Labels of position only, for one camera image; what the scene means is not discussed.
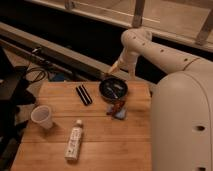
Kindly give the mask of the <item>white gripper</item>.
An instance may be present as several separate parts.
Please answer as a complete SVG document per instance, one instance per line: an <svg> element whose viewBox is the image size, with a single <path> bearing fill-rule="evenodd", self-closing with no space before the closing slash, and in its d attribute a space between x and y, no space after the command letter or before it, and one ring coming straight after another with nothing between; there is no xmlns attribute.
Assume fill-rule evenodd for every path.
<svg viewBox="0 0 213 171"><path fill-rule="evenodd" d="M137 63L137 53L124 48L116 61L107 71L108 75L112 75L121 69L128 70L130 79L134 79L134 68Z"/></svg>

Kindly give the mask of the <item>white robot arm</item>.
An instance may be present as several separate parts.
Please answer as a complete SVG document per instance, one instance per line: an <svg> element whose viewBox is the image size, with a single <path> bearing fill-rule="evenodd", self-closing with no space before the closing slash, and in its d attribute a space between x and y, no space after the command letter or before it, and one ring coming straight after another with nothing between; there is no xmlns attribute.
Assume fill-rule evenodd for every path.
<svg viewBox="0 0 213 171"><path fill-rule="evenodd" d="M155 43L143 28L124 31L121 42L110 73L134 77L143 56L167 74L151 99L152 171L213 171L213 62Z"/></svg>

